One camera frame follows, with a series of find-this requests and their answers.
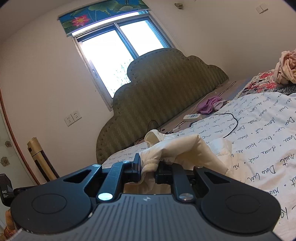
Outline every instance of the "wall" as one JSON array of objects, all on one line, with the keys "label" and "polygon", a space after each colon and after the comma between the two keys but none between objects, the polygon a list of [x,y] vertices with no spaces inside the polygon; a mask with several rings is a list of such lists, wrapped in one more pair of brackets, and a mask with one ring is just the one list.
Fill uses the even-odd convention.
[{"label": "wall", "polygon": [[[98,94],[57,16],[87,4],[74,1],[26,25],[0,46],[0,88],[18,144],[42,180],[26,143],[37,137],[60,175],[96,162],[97,136],[113,115]],[[231,79],[275,67],[281,51],[296,48],[296,13],[282,0],[146,0],[186,55],[221,67]],[[256,7],[269,10],[258,14]],[[67,127],[64,117],[82,119]]]}]

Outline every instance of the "electrical outlet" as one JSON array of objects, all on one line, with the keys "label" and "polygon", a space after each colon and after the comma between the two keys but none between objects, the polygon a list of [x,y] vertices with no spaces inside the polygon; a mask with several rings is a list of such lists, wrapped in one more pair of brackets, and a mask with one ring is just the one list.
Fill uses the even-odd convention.
[{"label": "electrical outlet", "polygon": [[68,115],[67,117],[65,117],[64,120],[65,120],[67,126],[70,126],[70,125],[72,125],[75,122],[74,119],[73,119],[73,117],[71,115]]},{"label": "electrical outlet", "polygon": [[77,111],[74,111],[73,113],[71,113],[71,116],[73,117],[73,120],[74,121],[77,121],[80,118],[82,118],[78,110]]}]

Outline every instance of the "black cable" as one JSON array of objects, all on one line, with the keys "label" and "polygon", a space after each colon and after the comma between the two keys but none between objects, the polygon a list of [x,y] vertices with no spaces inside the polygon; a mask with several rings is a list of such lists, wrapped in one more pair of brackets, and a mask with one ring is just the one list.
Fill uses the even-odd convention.
[{"label": "black cable", "polygon": [[223,138],[228,137],[239,124],[239,121],[234,117],[234,115],[232,113],[221,113],[221,114],[215,114],[215,115],[232,115],[232,117],[237,121],[237,125],[232,129],[232,131],[230,133],[228,133],[228,135],[224,136]]},{"label": "black cable", "polygon": [[148,133],[149,125],[150,125],[150,123],[151,123],[152,121],[154,121],[154,122],[157,124],[157,126],[159,127],[159,132],[160,132],[160,131],[161,131],[161,128],[160,128],[159,124],[157,123],[157,121],[156,121],[156,120],[151,120],[151,121],[149,122],[148,126],[147,126],[147,131],[146,131],[146,133]]}]

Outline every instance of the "pink cloth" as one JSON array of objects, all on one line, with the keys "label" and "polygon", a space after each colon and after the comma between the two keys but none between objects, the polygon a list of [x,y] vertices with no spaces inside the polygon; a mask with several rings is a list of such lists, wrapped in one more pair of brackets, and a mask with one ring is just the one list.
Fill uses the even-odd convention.
[{"label": "pink cloth", "polygon": [[201,102],[197,106],[196,111],[197,111],[197,113],[201,113],[202,115],[210,114],[214,110],[214,107],[213,107],[214,103],[221,101],[221,100],[223,100],[223,99],[217,95],[210,97],[210,98],[206,99],[205,101]]},{"label": "pink cloth", "polygon": [[287,85],[289,81],[296,84],[296,49],[283,51],[274,70],[274,81],[277,85]]}]

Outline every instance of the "white power strip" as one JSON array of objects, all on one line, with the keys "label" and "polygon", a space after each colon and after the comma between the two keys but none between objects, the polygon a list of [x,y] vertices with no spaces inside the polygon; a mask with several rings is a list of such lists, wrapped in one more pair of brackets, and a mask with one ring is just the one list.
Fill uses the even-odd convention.
[{"label": "white power strip", "polygon": [[199,121],[202,119],[201,114],[192,114],[192,115],[186,115],[183,117],[183,120],[185,122],[194,122],[194,121]]}]

